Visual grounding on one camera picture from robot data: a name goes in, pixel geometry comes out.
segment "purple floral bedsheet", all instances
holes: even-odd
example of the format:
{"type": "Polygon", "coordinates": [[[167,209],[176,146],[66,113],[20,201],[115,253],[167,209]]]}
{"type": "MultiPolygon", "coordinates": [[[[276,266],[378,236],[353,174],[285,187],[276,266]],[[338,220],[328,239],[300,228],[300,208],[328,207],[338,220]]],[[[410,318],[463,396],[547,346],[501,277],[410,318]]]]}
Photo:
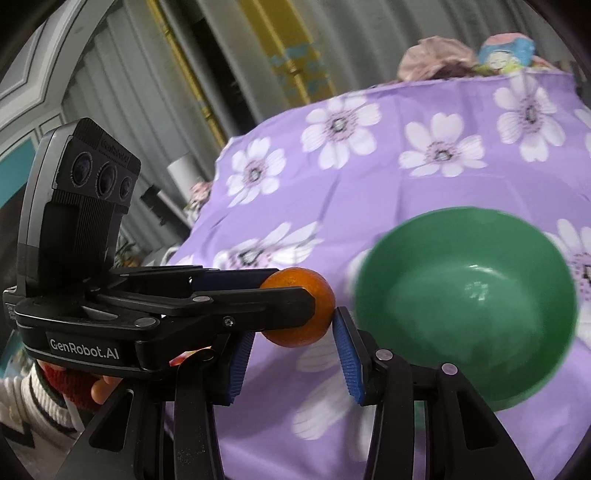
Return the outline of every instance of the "purple floral bedsheet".
{"type": "MultiPolygon", "coordinates": [[[[591,111],[564,73],[350,93],[233,139],[217,161],[211,199],[171,263],[299,265],[324,275],[338,304],[352,307],[368,250],[409,218],[472,205],[537,226],[571,266],[581,339],[548,386],[498,417],[536,479],[550,480],[591,424],[590,152],[591,111]]],[[[348,395],[330,332],[301,349],[258,335],[242,394],[216,410],[226,474],[361,479],[373,417],[348,395]]],[[[424,478],[420,435],[415,464],[415,478],[424,478]]]]}

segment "white knit sweater sleeve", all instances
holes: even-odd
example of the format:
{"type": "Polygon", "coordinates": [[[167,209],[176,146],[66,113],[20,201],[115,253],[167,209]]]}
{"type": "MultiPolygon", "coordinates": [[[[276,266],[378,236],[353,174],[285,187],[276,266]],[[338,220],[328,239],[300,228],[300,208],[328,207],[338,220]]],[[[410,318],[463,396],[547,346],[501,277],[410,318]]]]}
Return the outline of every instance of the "white knit sweater sleeve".
{"type": "Polygon", "coordinates": [[[53,480],[78,435],[63,396],[36,363],[25,378],[0,380],[0,427],[35,480],[53,480]]]}

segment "camera lens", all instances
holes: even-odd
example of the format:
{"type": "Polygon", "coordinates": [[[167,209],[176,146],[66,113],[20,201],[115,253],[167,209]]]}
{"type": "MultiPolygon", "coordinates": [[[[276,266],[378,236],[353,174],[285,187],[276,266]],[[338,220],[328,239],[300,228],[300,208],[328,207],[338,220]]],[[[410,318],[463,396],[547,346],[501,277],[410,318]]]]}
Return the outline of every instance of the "camera lens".
{"type": "Polygon", "coordinates": [[[99,178],[96,182],[96,192],[99,194],[99,197],[107,198],[113,192],[116,178],[117,169],[113,165],[107,163],[101,168],[99,178]]]}
{"type": "Polygon", "coordinates": [[[88,152],[81,153],[72,164],[72,182],[77,187],[82,187],[90,178],[92,170],[92,157],[88,152]]]}
{"type": "Polygon", "coordinates": [[[131,192],[131,179],[129,177],[125,177],[121,182],[121,187],[119,187],[119,197],[121,200],[125,200],[127,195],[131,192]]]}

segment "black metal bracket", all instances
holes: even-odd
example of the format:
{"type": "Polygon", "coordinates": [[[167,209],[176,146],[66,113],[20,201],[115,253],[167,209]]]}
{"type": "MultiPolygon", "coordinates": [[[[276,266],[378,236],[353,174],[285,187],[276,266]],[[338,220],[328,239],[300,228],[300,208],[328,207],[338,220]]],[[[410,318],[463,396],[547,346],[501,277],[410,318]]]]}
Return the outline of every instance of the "black metal bracket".
{"type": "Polygon", "coordinates": [[[232,357],[247,355],[252,337],[226,336],[187,358],[169,381],[122,381],[74,444],[56,480],[170,480],[164,470],[167,401],[175,402],[174,479],[225,480],[213,405],[230,405],[239,393],[229,381],[232,357]]]}
{"type": "Polygon", "coordinates": [[[299,327],[314,315],[304,288],[260,288],[277,270],[113,270],[59,293],[4,302],[33,358],[122,378],[161,380],[183,352],[219,335],[299,327]]]}
{"type": "Polygon", "coordinates": [[[379,349],[344,308],[336,310],[333,329],[337,345],[348,345],[347,352],[340,347],[341,360],[356,356],[360,382],[348,382],[350,393],[361,404],[377,405],[365,480],[412,480],[415,400],[427,407],[427,480],[534,479],[501,422],[455,365],[410,365],[379,349]]]}

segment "black handle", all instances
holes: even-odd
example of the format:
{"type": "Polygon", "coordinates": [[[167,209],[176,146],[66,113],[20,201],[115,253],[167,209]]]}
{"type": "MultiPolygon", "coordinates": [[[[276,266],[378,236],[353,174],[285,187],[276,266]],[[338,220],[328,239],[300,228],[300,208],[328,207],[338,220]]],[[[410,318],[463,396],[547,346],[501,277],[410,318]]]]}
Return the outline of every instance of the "black handle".
{"type": "Polygon", "coordinates": [[[376,359],[385,371],[385,390],[378,403],[364,480],[413,479],[414,402],[411,366],[394,355],[376,359]]]}
{"type": "Polygon", "coordinates": [[[207,401],[203,381],[213,355],[210,350],[196,352],[178,368],[174,398],[176,480],[225,480],[213,406],[207,401]]]}
{"type": "Polygon", "coordinates": [[[427,402],[429,480],[534,480],[511,437],[467,378],[451,364],[435,374],[427,402]]]}
{"type": "Polygon", "coordinates": [[[164,403],[124,380],[90,421],[55,480],[163,480],[164,403]]]}

